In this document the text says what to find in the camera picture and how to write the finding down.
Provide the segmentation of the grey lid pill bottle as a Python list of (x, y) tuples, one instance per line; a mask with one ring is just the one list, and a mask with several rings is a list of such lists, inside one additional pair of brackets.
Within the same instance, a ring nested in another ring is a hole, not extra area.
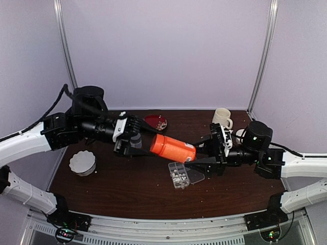
[(141, 134), (138, 133), (137, 135), (132, 136), (130, 138), (130, 144), (131, 144), (131, 146), (133, 148), (141, 149), (142, 148), (142, 137), (141, 137)]

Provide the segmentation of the orange pill bottle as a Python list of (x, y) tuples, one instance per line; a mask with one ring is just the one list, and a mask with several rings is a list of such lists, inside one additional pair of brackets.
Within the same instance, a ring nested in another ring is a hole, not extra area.
[(153, 138), (150, 152), (180, 163), (190, 162), (196, 158), (196, 148), (193, 145), (161, 134)]

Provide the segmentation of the clear plastic pill organizer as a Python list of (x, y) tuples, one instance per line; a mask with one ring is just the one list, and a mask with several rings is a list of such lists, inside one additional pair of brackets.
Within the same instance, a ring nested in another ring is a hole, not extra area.
[(194, 185), (205, 179), (204, 174), (187, 168), (184, 164), (179, 162), (169, 163), (168, 169), (175, 189), (185, 189), (190, 184)]

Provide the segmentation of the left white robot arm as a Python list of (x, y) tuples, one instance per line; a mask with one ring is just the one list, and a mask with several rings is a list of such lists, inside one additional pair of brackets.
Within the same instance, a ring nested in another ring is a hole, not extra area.
[[(64, 113), (51, 113), (63, 94), (71, 100), (71, 107)], [(104, 102), (104, 90), (97, 86), (84, 86), (70, 92), (64, 84), (49, 109), (38, 121), (27, 128), (1, 138), (1, 193), (39, 209), (60, 223), (70, 226), (74, 219), (65, 197), (43, 193), (39, 188), (21, 181), (8, 164), (24, 157), (55, 151), (90, 139), (114, 144), (119, 156), (152, 156), (148, 150), (133, 148), (132, 137), (142, 132), (157, 134), (143, 119), (121, 112), (113, 117)]]

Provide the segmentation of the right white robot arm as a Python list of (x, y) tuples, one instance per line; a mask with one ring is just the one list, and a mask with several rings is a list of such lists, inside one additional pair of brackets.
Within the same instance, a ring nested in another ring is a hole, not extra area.
[(228, 166), (254, 164), (254, 172), (265, 179), (313, 177), (322, 180), (296, 191), (270, 197), (262, 214), (266, 225), (273, 225), (283, 214), (326, 200), (326, 154), (298, 153), (273, 143), (273, 130), (260, 121), (251, 121), (240, 135), (227, 132), (219, 124), (210, 125), (211, 133), (195, 145), (206, 158), (187, 161), (189, 168), (210, 176), (222, 175)]

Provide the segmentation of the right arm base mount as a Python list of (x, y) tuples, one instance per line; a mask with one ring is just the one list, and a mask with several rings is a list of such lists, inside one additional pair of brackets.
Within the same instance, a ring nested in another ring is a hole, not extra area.
[(265, 211), (245, 215), (247, 230), (262, 229), (288, 221), (287, 213), (281, 209), (282, 196), (283, 193), (272, 195)]

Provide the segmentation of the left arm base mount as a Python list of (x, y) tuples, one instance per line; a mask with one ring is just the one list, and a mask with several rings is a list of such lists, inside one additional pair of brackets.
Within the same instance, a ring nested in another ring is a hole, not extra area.
[(64, 196), (55, 193), (54, 197), (57, 201), (57, 204), (55, 205), (56, 210), (53, 213), (46, 215), (48, 222), (74, 231), (87, 232), (91, 223), (91, 216), (69, 211)]

